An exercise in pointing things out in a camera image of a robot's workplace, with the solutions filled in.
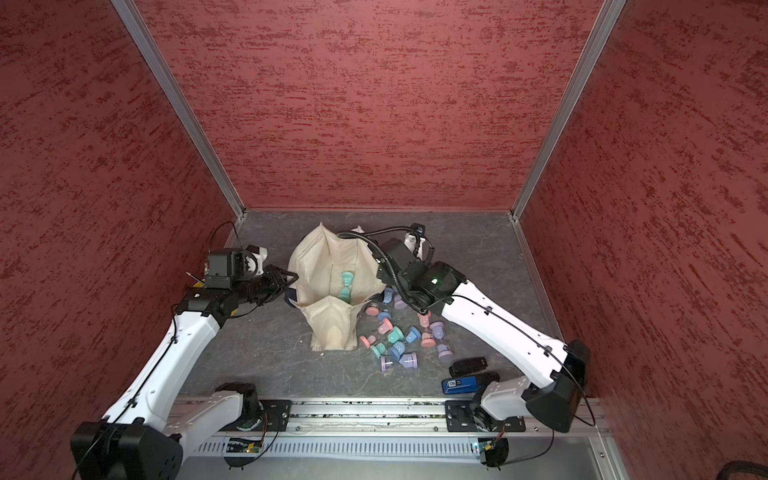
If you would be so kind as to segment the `cream canvas bag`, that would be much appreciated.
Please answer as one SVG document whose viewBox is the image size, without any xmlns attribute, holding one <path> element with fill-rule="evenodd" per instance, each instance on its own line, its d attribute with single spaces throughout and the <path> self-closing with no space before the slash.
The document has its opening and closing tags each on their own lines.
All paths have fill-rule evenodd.
<svg viewBox="0 0 768 480">
<path fill-rule="evenodd" d="M 296 246 L 289 259 L 289 270 L 298 274 L 291 303 L 312 330 L 312 351 L 357 348 L 358 315 L 372 296 L 385 289 L 377 278 L 378 267 L 367 243 L 356 237 L 342 239 L 322 224 Z M 355 275 L 350 304 L 338 298 L 343 271 Z"/>
</svg>

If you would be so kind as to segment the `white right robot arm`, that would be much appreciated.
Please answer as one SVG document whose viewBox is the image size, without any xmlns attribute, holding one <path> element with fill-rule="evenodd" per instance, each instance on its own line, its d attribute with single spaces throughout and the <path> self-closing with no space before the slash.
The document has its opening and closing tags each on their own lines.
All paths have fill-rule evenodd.
<svg viewBox="0 0 768 480">
<path fill-rule="evenodd" d="M 485 387 L 480 413 L 495 420 L 528 413 L 546 427 L 570 431 L 585 397 L 589 348 L 566 343 L 526 324 L 445 262 L 419 258 L 392 239 L 370 247 L 377 277 L 395 288 L 417 312 L 431 312 L 471 332 L 509 360 L 522 376 Z"/>
</svg>

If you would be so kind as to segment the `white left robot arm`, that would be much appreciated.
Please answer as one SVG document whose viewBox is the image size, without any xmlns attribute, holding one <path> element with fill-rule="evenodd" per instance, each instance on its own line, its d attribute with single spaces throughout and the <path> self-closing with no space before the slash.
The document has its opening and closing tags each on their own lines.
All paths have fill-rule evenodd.
<svg viewBox="0 0 768 480">
<path fill-rule="evenodd" d="M 80 479 L 173 479 L 187 455 L 226 426 L 264 437 L 269 415 L 256 388 L 225 383 L 201 405 L 172 421 L 171 410 L 207 345 L 238 307 L 270 303 L 298 280 L 268 265 L 260 274 L 212 278 L 172 309 L 165 337 L 121 397 L 96 422 L 81 423 L 70 446 Z"/>
</svg>

